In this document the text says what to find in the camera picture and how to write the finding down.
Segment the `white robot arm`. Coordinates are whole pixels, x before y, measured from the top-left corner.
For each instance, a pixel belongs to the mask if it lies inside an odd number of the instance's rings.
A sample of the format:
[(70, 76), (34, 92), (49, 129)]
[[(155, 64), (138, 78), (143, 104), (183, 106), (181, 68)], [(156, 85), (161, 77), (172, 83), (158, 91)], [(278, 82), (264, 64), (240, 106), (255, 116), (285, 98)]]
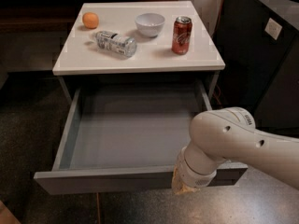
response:
[(262, 132), (244, 108), (209, 110), (190, 124), (191, 141), (178, 154), (172, 177), (176, 194), (208, 186), (226, 161), (239, 161), (299, 189), (299, 139)]

